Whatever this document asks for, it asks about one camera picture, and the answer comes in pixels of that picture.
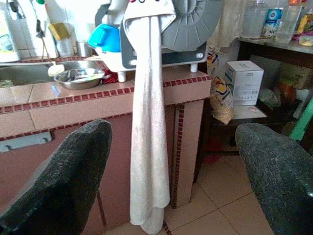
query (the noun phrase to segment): white box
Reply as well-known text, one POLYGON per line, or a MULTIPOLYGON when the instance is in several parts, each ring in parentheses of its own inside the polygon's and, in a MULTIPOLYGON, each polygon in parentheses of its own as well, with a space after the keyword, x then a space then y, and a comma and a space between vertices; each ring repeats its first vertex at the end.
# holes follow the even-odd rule
POLYGON ((233 91, 234 106, 256 104, 263 73, 263 69, 249 60, 227 62, 225 78, 233 91))

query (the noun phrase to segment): blue container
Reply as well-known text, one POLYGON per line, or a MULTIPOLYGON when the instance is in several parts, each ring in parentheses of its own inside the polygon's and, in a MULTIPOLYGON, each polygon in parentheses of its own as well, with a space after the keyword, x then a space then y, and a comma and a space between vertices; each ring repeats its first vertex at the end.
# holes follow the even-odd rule
POLYGON ((119 29, 103 23, 92 32, 88 44, 101 47, 103 52, 121 52, 119 29))

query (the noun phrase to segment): pink tile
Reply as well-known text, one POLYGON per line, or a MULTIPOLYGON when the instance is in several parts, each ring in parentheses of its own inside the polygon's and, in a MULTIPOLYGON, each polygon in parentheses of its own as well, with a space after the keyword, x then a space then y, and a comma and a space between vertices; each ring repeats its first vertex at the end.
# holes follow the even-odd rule
POLYGON ((14 136, 35 130, 28 111, 1 114, 0 127, 0 137, 14 136))
POLYGON ((33 85, 14 86, 0 89, 0 107, 27 103, 33 85))
POLYGON ((110 83, 105 85, 98 85, 94 88, 75 91, 66 89, 57 82, 40 83, 34 85, 33 92, 30 96, 30 102, 74 97, 78 95, 97 94, 103 91, 130 88, 132 86, 134 86, 134 84, 131 81, 128 81, 124 83, 110 83))
POLYGON ((30 113, 36 128, 46 129, 130 113, 132 109, 133 94, 125 94, 33 109, 30 113))
POLYGON ((252 192, 250 183, 225 161, 203 164, 198 184, 219 208, 252 192))
MULTIPOLYGON (((140 226, 131 223, 120 225, 116 228, 105 231, 102 235, 146 235, 140 226)), ((166 235, 166 231, 162 229, 157 235, 166 235)))
POLYGON ((274 235, 253 193, 220 208, 220 211, 241 235, 274 235))
POLYGON ((185 104, 183 115, 182 145, 198 141, 202 119, 203 100, 185 104))
POLYGON ((200 72, 200 71, 190 72, 190 66, 188 65, 163 68, 163 80, 165 82, 181 80, 181 79, 196 78, 196 77, 201 77, 201 76, 207 76, 207 74, 200 72))
POLYGON ((215 209, 216 206, 211 199, 205 195, 198 184, 194 184, 191 202, 177 209, 172 209, 171 206, 168 206, 164 212, 164 220, 171 230, 175 230, 215 209))
POLYGON ((174 231, 173 235, 238 235, 226 218, 214 211, 174 231))
POLYGON ((170 105, 208 98, 210 88, 211 81, 164 87, 164 103, 170 105))
POLYGON ((179 180, 177 192, 177 206, 190 202, 191 188, 194 179, 195 162, 197 157, 198 140, 189 145, 181 146, 179 164, 179 180))

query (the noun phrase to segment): kitchen counter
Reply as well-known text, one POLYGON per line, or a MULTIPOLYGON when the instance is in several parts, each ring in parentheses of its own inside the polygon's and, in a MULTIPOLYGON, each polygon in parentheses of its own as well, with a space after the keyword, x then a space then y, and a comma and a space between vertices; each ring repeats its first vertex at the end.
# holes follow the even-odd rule
MULTIPOLYGON (((0 164, 3 160, 5 166, 0 178, 5 182, 0 186, 0 204, 13 197, 64 136, 86 122, 103 118, 112 124, 113 141, 99 192, 107 226, 127 222, 133 80, 130 72, 125 83, 80 91, 67 90, 56 82, 0 89, 0 141, 47 131, 56 139, 1 154, 0 164), (23 163, 25 158, 34 160, 23 163), (21 176, 25 169, 27 174, 21 176)), ((163 68, 163 80, 171 205, 177 208, 191 200, 203 100, 210 95, 211 78, 200 71, 191 73, 189 66, 177 66, 163 68)))

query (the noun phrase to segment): curtain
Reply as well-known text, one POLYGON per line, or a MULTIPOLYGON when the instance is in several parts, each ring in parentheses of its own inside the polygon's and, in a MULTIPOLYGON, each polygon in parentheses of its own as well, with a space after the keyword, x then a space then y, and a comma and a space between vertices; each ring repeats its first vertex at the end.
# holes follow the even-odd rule
POLYGON ((211 48, 229 47, 242 32, 249 0, 223 0, 220 20, 207 44, 211 48))

